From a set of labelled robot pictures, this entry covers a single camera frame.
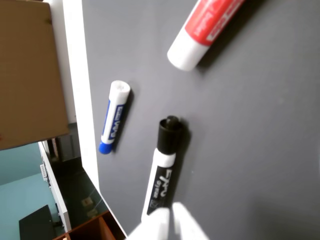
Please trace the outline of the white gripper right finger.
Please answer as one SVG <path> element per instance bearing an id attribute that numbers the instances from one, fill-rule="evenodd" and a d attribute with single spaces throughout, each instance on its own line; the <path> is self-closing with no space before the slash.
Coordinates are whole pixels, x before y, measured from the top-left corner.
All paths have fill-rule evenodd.
<path id="1" fill-rule="evenodd" d="M 209 240 L 201 226 L 181 202 L 172 204 L 174 231 L 181 240 Z"/>

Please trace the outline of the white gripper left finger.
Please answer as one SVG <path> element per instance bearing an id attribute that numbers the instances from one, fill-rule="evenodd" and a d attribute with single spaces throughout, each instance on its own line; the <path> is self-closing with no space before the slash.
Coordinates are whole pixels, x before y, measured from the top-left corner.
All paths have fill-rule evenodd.
<path id="1" fill-rule="evenodd" d="M 169 236 L 170 209 L 160 207 L 128 235 L 127 240 L 167 240 Z"/>

